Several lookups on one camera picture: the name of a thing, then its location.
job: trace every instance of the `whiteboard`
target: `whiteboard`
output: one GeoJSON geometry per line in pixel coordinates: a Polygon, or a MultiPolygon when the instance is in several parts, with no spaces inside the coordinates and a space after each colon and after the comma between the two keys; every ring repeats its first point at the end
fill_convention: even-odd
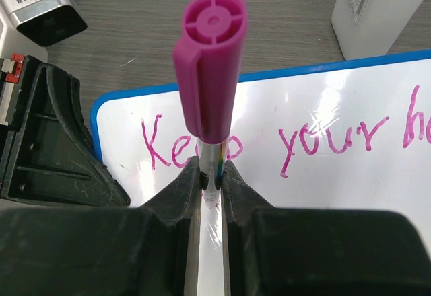
{"type": "MultiPolygon", "coordinates": [[[[430,249],[431,50],[241,78],[229,153],[253,189],[277,207],[400,212],[430,249]]],[[[133,206],[195,155],[176,85],[107,94],[91,119],[133,206]]]]}

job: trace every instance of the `pink marker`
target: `pink marker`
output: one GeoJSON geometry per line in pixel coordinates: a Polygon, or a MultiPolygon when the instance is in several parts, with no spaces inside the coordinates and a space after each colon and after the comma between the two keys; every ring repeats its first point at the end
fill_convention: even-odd
{"type": "Polygon", "coordinates": [[[216,205],[248,17],[244,0],[192,0],[174,65],[187,129],[199,139],[204,198],[216,205]]]}

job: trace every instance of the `gray wood surface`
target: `gray wood surface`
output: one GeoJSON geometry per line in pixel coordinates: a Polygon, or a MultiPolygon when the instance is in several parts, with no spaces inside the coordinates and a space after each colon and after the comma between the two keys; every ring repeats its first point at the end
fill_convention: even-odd
{"type": "MultiPolygon", "coordinates": [[[[89,28],[49,48],[49,60],[81,81],[85,120],[103,93],[175,82],[172,48],[188,1],[76,0],[89,28]]],[[[331,26],[335,0],[246,1],[243,73],[343,59],[331,26]]],[[[430,48],[430,22],[425,0],[391,52],[430,48]]]]}

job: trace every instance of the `red clip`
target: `red clip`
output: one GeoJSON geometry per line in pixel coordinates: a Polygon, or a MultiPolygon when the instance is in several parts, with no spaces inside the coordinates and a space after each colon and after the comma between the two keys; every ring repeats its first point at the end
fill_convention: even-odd
{"type": "Polygon", "coordinates": [[[20,81],[20,76],[22,72],[22,65],[24,64],[24,59],[26,57],[20,54],[13,54],[11,60],[16,62],[15,70],[13,73],[8,73],[6,75],[6,82],[18,84],[20,81]]]}

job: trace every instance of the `marker cap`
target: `marker cap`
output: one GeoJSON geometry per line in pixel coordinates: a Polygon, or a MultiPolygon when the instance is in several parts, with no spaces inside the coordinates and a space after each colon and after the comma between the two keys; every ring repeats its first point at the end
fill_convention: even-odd
{"type": "Polygon", "coordinates": [[[230,132],[248,27],[244,0],[192,0],[173,52],[187,129],[204,143],[230,132]]]}

